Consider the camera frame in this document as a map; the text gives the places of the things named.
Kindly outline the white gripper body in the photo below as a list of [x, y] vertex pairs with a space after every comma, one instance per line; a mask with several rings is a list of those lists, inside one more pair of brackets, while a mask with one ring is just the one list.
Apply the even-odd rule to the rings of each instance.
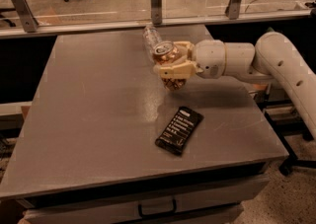
[[197, 75], [204, 79], [217, 79], [225, 69], [225, 45], [218, 39], [198, 42], [193, 50], [193, 60], [197, 64]]

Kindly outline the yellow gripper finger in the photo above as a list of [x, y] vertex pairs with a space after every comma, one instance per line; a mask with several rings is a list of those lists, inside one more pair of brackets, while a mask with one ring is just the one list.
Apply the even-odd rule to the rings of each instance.
[[195, 45], [190, 41], [174, 41], [175, 55], [174, 61], [180, 58], [192, 59], [193, 49]]
[[155, 65], [153, 71], [162, 79], [189, 79], [202, 70], [194, 61], [185, 61], [177, 65]]

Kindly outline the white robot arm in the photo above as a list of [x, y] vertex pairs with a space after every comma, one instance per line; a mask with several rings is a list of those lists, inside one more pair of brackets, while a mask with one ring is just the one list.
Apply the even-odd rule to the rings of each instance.
[[195, 75], [204, 79], [234, 77], [246, 83], [277, 81], [309, 132], [316, 138], [316, 75], [283, 34], [267, 32], [254, 44], [205, 39], [162, 41], [151, 53], [154, 72], [167, 85]]

